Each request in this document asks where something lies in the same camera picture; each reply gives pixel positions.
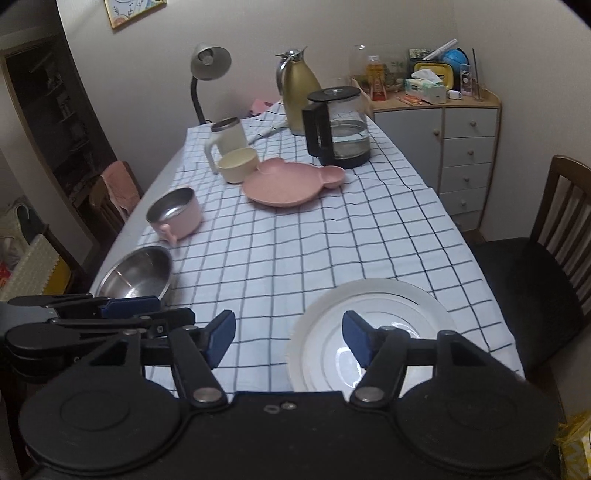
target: picture frame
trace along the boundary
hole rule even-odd
[[[113,30],[162,8],[166,3],[167,0],[105,0],[107,14]]]

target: black chair seat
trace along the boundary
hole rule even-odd
[[[573,286],[554,257],[529,238],[472,247],[525,371],[554,355],[586,325]]]

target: desk lamp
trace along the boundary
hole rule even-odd
[[[232,57],[223,47],[215,47],[205,43],[200,43],[195,48],[191,56],[191,98],[193,106],[199,119],[199,125],[203,125],[206,120],[203,115],[199,99],[197,98],[197,81],[216,80],[226,74],[232,65]]]

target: white cabinet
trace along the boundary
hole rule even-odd
[[[498,99],[421,107],[388,102],[372,102],[376,124],[439,194],[458,228],[478,228],[495,162]]]
[[[445,138],[494,137],[496,108],[448,108]]]
[[[437,190],[441,159],[440,108],[377,112],[375,122],[417,170]]]

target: dining table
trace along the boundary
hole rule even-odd
[[[305,137],[288,128],[281,103],[243,119],[261,160],[319,166]],[[203,152],[208,125],[190,128],[184,147],[148,189],[127,220],[91,291],[127,253],[167,247],[173,282],[167,307],[189,307],[204,326],[223,310],[236,316],[236,335],[214,374],[228,394],[291,391],[286,347],[295,323],[322,295],[363,278],[393,278],[428,292],[451,314],[456,330],[523,376],[514,338],[462,234],[437,194],[392,141],[368,119],[371,158],[346,170],[343,184],[290,208],[250,201],[226,183]],[[203,222],[174,247],[145,220],[150,205],[179,187],[195,191]],[[176,394],[169,367],[146,377]]]

